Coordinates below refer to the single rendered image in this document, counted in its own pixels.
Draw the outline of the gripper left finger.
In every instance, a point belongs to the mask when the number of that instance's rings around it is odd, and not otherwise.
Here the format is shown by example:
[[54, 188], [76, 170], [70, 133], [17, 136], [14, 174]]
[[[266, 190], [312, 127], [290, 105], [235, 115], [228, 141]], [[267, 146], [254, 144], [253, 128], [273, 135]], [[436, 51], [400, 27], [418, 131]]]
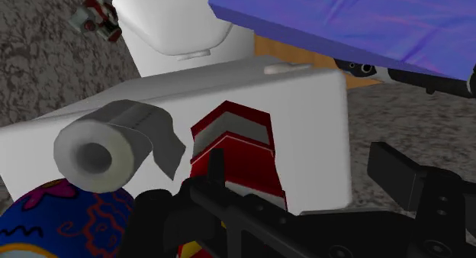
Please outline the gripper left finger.
[[298, 258], [288, 236], [291, 215], [257, 195], [241, 196], [224, 185], [222, 149], [211, 151], [207, 173], [182, 183], [176, 195], [164, 189], [138, 195], [121, 243], [121, 258]]

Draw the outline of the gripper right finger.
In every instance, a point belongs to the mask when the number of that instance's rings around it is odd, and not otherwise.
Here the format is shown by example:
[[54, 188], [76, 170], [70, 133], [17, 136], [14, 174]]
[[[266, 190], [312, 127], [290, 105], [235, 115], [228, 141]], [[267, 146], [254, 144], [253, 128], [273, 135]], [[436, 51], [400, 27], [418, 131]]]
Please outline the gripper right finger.
[[476, 182], [422, 166], [385, 142], [370, 146], [368, 175], [405, 211], [414, 211], [406, 258], [476, 258]]

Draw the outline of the red and white box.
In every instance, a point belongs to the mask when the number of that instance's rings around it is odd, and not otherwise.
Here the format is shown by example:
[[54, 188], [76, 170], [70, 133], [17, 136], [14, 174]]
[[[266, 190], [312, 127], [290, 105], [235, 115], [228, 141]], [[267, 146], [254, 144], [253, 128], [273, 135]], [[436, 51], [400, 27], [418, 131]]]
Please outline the red and white box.
[[286, 210], [287, 199], [275, 167], [270, 114], [225, 101], [191, 127], [194, 146], [190, 176], [203, 176], [211, 151], [224, 151], [225, 186], [255, 194]]

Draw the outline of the grey toilet paper roll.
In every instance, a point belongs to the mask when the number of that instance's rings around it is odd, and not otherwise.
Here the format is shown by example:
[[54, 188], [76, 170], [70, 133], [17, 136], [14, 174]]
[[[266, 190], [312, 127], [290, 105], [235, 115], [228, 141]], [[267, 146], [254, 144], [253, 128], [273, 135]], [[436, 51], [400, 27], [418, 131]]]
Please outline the grey toilet paper roll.
[[53, 157], [70, 183], [105, 193], [125, 186], [150, 154], [173, 179], [185, 149], [165, 109], [118, 100], [63, 128], [54, 141]]

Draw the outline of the orange wooden panel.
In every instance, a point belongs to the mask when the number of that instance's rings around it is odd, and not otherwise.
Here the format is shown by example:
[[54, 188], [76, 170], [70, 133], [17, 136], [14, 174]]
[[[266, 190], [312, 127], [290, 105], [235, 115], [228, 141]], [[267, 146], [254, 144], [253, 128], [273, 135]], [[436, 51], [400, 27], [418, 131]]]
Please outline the orange wooden panel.
[[333, 58], [304, 50], [276, 40], [254, 35], [254, 52], [256, 56], [270, 55], [289, 63], [312, 63], [314, 67], [337, 69]]

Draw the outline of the blue patterned egg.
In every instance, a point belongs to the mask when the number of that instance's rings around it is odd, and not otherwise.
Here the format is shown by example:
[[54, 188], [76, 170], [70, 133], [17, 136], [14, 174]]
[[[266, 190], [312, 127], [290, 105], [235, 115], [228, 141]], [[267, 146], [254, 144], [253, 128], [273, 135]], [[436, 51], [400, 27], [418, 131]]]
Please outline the blue patterned egg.
[[44, 183], [0, 216], [0, 258], [162, 258], [161, 232], [145, 221], [142, 240], [120, 251], [133, 197], [94, 193], [67, 179]]

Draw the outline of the red white toy figure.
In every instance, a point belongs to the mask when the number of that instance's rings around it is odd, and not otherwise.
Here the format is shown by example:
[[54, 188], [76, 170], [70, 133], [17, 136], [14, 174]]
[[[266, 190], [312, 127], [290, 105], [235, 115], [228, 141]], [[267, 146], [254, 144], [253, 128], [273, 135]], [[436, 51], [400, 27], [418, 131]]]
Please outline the red white toy figure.
[[79, 33], [95, 32], [115, 43], [122, 34], [113, 0], [84, 0], [68, 20]]

